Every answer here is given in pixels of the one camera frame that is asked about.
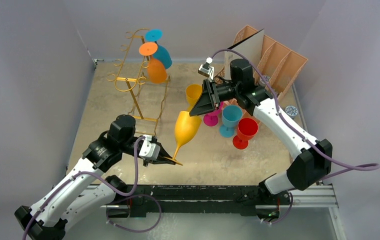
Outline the pink wine glass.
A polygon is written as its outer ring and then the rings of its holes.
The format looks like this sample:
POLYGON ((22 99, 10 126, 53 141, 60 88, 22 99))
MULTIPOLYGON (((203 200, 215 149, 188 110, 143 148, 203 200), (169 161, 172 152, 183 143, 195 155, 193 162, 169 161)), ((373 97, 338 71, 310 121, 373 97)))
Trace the pink wine glass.
POLYGON ((204 115, 203 123, 209 127, 216 126, 219 122, 218 116, 221 114, 222 106, 223 106, 223 102, 220 103, 220 106, 216 110, 214 110, 211 113, 207 113, 206 115, 204 115))

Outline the yellow wine glass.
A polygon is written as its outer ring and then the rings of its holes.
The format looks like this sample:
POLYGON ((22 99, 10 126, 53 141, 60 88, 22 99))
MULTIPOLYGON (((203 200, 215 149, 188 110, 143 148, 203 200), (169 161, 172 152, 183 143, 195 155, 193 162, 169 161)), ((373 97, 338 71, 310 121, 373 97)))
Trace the yellow wine glass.
POLYGON ((189 143, 196 135, 200 125, 201 118, 199 116, 190 116, 188 111, 181 111, 175 122, 174 137, 176 142, 176 149, 173 157, 166 157, 177 165, 183 164, 176 160, 176 156, 181 147, 189 143))
POLYGON ((187 103, 189 104, 187 108, 188 112, 191 111, 191 109, 196 104, 201 94, 202 94, 202 86, 199 84, 190 84, 186 88, 185 95, 186 95, 187 103))

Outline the red wine glass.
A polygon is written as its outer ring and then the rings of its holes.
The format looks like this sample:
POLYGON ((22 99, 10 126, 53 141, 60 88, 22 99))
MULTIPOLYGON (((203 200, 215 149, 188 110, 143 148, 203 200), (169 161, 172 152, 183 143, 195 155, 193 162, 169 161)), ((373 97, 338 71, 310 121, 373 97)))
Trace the red wine glass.
POLYGON ((258 124, 252 118, 242 118, 237 124, 237 134, 233 137, 233 146, 239 150, 245 149, 249 140, 251 140, 258 132, 258 124))

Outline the orange wine glass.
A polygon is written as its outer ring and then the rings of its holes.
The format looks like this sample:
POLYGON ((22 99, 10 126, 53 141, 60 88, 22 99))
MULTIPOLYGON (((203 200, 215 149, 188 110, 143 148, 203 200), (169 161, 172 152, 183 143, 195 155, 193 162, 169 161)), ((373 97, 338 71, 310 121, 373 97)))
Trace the orange wine glass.
POLYGON ((161 84, 166 81, 167 73, 163 63, 154 57, 158 50, 158 45, 154 42, 145 42, 139 47, 142 56, 149 57, 147 73, 149 80, 154 84, 161 84))

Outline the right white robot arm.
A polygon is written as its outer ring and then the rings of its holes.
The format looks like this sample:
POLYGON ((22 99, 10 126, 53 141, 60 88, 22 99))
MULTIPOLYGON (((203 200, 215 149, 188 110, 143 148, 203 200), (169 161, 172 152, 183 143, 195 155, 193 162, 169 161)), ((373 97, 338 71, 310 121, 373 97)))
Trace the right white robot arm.
POLYGON ((211 58, 200 65, 199 74, 206 76, 202 94, 190 111, 190 116, 211 113, 221 102, 235 99, 252 117, 266 125, 287 147, 293 162, 281 173, 259 183, 259 199, 269 204, 278 193, 305 190, 331 171, 332 144, 305 132, 278 105, 265 87, 256 85, 253 68, 246 59, 235 59, 230 64, 231 78, 224 83, 214 81, 211 58))

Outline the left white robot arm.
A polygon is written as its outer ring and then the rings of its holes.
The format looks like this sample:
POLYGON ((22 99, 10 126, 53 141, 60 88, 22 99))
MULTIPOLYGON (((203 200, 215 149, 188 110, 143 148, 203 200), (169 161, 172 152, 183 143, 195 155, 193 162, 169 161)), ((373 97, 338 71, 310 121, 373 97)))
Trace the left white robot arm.
POLYGON ((136 120, 121 114, 83 152, 77 164, 46 196, 31 206, 20 206, 14 213, 24 232, 23 239, 61 240, 66 232, 90 211, 102 205, 116 205, 136 198, 138 159, 143 165, 178 162, 166 152, 157 137, 136 137, 136 120), (134 184, 127 185, 115 175, 102 179, 123 154, 134 158, 134 184))

